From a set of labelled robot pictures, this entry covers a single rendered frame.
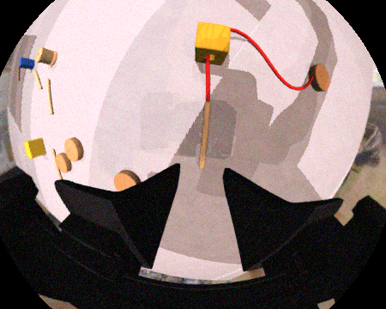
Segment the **round wooden button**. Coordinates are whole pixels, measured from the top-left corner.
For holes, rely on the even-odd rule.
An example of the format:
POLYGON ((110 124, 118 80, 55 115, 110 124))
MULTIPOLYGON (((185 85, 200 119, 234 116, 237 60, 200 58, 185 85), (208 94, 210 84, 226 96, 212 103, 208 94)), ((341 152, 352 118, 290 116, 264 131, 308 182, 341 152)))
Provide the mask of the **round wooden button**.
POLYGON ((326 92, 330 83, 330 76, 328 75, 327 69, 320 63, 318 65, 312 65, 309 69, 309 79, 311 76, 314 76, 313 82, 311 82, 311 87, 313 87, 313 89, 318 93, 323 92, 323 90, 326 92))

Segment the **blue rectangular block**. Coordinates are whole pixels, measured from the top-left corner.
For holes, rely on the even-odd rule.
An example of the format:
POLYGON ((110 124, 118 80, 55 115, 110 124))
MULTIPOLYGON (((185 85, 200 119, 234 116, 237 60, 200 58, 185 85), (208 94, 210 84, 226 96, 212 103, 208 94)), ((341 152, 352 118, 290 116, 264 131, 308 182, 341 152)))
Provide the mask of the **blue rectangular block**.
POLYGON ((22 69, 27 69, 29 68, 30 70, 33 69, 34 70, 34 59, 29 59, 29 58, 19 58, 19 68, 22 68, 22 69))

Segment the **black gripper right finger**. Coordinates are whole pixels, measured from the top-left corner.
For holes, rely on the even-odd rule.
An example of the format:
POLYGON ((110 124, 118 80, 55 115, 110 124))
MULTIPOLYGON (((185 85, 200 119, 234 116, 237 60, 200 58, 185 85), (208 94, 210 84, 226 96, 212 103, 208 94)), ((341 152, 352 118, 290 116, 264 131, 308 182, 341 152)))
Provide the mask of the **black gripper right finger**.
POLYGON ((337 197, 290 203, 230 168, 225 168, 223 185, 244 272, 262 269, 262 262, 300 230, 335 215, 344 203, 337 197))

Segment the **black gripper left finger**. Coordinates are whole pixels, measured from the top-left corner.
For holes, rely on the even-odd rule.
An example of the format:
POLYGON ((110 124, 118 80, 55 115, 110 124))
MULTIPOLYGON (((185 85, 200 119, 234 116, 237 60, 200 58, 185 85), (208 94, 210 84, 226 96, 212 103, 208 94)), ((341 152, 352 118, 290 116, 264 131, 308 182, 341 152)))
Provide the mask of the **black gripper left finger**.
POLYGON ((121 191, 67 179, 56 179, 53 186, 70 213, 120 234, 142 262, 142 268, 152 269, 175 200, 179 174, 180 164, 173 164, 121 191))

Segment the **orange square block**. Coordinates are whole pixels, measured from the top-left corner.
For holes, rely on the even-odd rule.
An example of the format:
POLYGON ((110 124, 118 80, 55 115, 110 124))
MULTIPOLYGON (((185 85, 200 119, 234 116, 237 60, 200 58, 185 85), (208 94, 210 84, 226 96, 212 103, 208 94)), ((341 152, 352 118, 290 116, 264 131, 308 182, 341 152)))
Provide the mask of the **orange square block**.
POLYGON ((28 158, 34 159, 39 157, 39 155, 45 155, 45 144, 43 143, 43 138, 37 138, 36 140, 27 141, 25 143, 26 155, 28 158))

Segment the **red string with wooden stick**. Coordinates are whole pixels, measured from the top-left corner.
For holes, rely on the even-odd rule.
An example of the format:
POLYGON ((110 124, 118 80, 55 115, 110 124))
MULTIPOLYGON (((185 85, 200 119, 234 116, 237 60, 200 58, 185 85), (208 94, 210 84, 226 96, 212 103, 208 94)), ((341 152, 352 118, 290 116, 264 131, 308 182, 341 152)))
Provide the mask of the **red string with wooden stick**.
MULTIPOLYGON (((269 62, 268 58, 266 58, 264 51, 262 51, 261 47, 259 47, 259 45, 256 44, 256 42, 254 40, 252 40, 252 38, 249 38, 248 34, 244 34, 244 32, 240 32, 238 30, 235 30, 235 28, 233 28, 233 27, 231 27, 231 32, 238 33, 238 34, 242 35, 242 37, 244 37, 245 39, 250 41, 251 44, 254 45, 255 48, 258 49, 258 51, 262 54, 262 57, 265 58, 265 61, 268 62, 269 68, 271 68, 273 70, 273 72, 276 74, 276 76, 278 76, 278 78, 283 82, 283 85, 288 86, 290 89, 293 89, 293 90, 296 90, 296 89, 302 90, 302 89, 306 89, 306 87, 310 86, 310 83, 313 82, 314 76, 311 76, 309 81, 302 87, 294 87, 294 86, 290 85, 290 83, 286 82, 286 80, 283 79, 282 76, 279 75, 279 72, 276 71, 275 68, 273 68, 272 63, 269 62)), ((209 86, 210 72, 209 72, 209 70, 210 70, 210 55, 207 55, 206 56, 206 78, 207 78, 207 80, 206 80, 206 97, 207 97, 207 99, 206 99, 206 103, 204 103, 203 118, 202 118, 202 140, 201 140, 200 164, 199 164, 199 167, 201 169, 206 167, 207 148, 208 148, 207 138, 208 138, 209 120, 210 120, 210 113, 211 113, 211 107, 210 107, 210 102, 209 102, 209 99, 210 99, 210 86, 209 86)))

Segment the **round wooden disc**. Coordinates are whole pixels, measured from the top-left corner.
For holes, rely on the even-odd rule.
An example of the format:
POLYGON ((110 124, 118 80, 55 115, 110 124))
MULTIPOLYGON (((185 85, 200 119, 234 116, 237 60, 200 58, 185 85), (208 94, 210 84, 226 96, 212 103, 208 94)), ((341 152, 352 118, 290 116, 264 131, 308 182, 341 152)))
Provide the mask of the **round wooden disc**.
POLYGON ((118 175, 114 176, 114 185, 118 191, 130 188, 132 185, 138 185, 141 179, 131 171, 120 171, 118 175))
POLYGON ((63 147, 65 148, 65 152, 67 157, 70 158, 71 161, 79 161, 83 157, 83 147, 82 143, 77 140, 77 137, 67 138, 66 142, 63 142, 63 147))
POLYGON ((72 169, 72 162, 70 162, 70 158, 64 153, 56 155, 56 162, 58 168, 62 169, 64 173, 68 173, 70 169, 72 169))

